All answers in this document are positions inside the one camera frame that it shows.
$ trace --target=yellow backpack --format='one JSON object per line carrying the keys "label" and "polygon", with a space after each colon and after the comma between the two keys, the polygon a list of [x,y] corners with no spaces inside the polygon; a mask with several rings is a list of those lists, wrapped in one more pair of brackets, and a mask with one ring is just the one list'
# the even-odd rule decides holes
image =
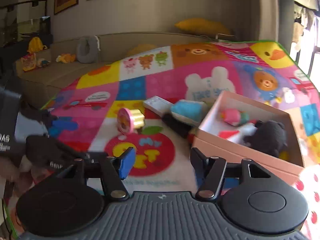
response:
{"label": "yellow backpack", "polygon": [[29,49],[28,53],[34,53],[34,52],[39,52],[43,49],[47,49],[48,47],[42,44],[42,41],[40,40],[39,37],[34,37],[32,40],[29,42]]}

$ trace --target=yellow pillow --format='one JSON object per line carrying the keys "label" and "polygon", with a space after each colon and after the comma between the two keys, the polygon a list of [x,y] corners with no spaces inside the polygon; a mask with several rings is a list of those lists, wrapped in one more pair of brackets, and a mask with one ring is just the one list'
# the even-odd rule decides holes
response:
{"label": "yellow pillow", "polygon": [[193,35],[205,35],[213,38],[218,33],[231,35],[230,30],[222,23],[209,21],[203,18],[187,19],[176,23],[174,26],[186,33]]}
{"label": "yellow pillow", "polygon": [[152,45],[152,44],[139,44],[137,47],[130,49],[125,56],[131,57],[133,55],[136,55],[136,54],[148,51],[148,50],[156,49],[156,48],[158,48],[158,47],[156,45]]}

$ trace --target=beige couch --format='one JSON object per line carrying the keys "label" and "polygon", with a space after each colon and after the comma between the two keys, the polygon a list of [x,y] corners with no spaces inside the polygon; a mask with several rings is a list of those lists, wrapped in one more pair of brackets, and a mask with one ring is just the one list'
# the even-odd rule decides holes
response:
{"label": "beige couch", "polygon": [[17,75],[21,78],[24,95],[34,107],[42,107],[62,88],[74,80],[97,69],[125,57],[126,53],[139,44],[153,44],[157,47],[172,44],[188,44],[207,42],[209,38],[175,33],[115,33],[98,36],[100,39],[99,62],[82,64],[56,63],[55,59],[62,53],[76,53],[78,39],[54,43],[50,49],[37,53],[37,58],[45,58],[52,63],[45,68],[24,72],[21,62],[16,62]]}

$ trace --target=pink round lid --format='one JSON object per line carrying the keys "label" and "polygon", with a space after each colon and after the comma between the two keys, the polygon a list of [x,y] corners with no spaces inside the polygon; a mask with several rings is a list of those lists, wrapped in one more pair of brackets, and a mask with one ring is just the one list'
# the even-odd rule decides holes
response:
{"label": "pink round lid", "polygon": [[128,108],[121,108],[118,111],[117,123],[120,132],[123,134],[134,132],[134,118]]}

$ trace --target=white remote control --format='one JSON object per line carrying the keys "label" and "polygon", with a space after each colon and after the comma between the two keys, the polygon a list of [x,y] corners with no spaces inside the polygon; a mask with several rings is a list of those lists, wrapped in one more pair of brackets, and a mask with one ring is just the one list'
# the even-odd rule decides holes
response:
{"label": "white remote control", "polygon": [[154,96],[147,99],[146,101],[143,101],[143,106],[162,117],[164,114],[170,112],[171,106],[173,106],[173,104],[161,97]]}

